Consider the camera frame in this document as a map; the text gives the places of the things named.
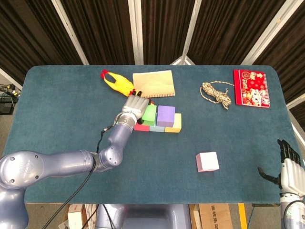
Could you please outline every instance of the tan notebook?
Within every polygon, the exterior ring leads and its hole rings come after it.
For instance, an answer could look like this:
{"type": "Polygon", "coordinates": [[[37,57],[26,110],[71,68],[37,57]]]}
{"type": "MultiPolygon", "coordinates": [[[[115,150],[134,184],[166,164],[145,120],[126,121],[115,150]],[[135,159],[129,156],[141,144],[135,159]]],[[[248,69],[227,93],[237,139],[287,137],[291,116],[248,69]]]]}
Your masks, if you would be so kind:
{"type": "Polygon", "coordinates": [[[132,77],[134,88],[136,91],[142,91],[142,97],[154,98],[175,96],[171,70],[151,73],[134,73],[132,77]]]}

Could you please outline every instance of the curtain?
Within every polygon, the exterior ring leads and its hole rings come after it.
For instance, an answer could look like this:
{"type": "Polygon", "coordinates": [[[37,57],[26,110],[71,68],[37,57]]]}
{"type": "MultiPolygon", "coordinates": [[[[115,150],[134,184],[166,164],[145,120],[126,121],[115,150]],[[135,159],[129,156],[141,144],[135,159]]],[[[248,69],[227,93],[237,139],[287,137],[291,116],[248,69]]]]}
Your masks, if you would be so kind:
{"type": "Polygon", "coordinates": [[[290,112],[295,117],[301,128],[305,131],[305,102],[291,108],[290,112]]]}
{"type": "Polygon", "coordinates": [[[305,93],[305,1],[254,64],[277,71],[286,103],[305,93]]]}
{"type": "Polygon", "coordinates": [[[195,0],[142,0],[144,64],[171,64],[183,52],[195,0]]]}
{"type": "Polygon", "coordinates": [[[285,0],[203,0],[187,56],[195,64],[240,64],[285,0]]]}
{"type": "Polygon", "coordinates": [[[82,64],[51,1],[0,1],[0,67],[23,84],[35,65],[82,64]]]}
{"type": "Polygon", "coordinates": [[[89,64],[134,64],[128,1],[61,2],[89,64]]]}

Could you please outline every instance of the rope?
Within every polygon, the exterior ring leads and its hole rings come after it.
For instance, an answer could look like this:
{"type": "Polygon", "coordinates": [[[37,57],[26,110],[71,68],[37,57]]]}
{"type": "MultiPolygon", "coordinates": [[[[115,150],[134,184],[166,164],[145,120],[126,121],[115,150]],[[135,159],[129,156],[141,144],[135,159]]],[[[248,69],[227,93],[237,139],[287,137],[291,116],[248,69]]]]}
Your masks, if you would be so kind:
{"type": "Polygon", "coordinates": [[[224,82],[224,81],[213,81],[213,82],[210,82],[210,83],[202,83],[202,86],[200,87],[200,94],[204,99],[206,99],[207,101],[210,101],[211,103],[214,103],[214,104],[222,103],[224,108],[226,110],[228,110],[229,105],[231,104],[231,99],[227,95],[229,90],[226,88],[225,93],[223,93],[221,91],[218,91],[218,90],[216,90],[215,88],[212,87],[213,83],[225,83],[225,84],[228,84],[228,85],[231,85],[231,86],[234,86],[234,84],[224,82]],[[205,97],[202,94],[202,90],[205,93],[207,93],[208,95],[214,97],[216,99],[216,101],[213,101],[213,100],[205,97]]]}

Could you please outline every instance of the purple block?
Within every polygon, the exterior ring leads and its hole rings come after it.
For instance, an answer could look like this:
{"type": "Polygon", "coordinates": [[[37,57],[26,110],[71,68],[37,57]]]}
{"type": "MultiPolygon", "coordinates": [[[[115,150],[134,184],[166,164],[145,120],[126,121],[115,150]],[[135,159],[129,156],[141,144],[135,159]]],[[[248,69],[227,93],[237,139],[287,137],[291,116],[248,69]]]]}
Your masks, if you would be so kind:
{"type": "Polygon", "coordinates": [[[174,106],[158,106],[157,126],[172,127],[175,121],[174,106]]]}

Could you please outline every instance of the green block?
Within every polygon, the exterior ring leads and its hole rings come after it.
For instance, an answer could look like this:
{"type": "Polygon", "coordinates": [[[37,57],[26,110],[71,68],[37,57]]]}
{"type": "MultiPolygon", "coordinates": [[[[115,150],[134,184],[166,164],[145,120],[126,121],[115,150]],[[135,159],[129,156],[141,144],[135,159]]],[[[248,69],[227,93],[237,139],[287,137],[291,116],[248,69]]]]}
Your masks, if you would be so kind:
{"type": "Polygon", "coordinates": [[[156,113],[157,113],[157,106],[151,104],[147,106],[145,113],[142,117],[142,120],[144,121],[144,125],[150,125],[154,126],[154,120],[156,118],[156,113]]]}

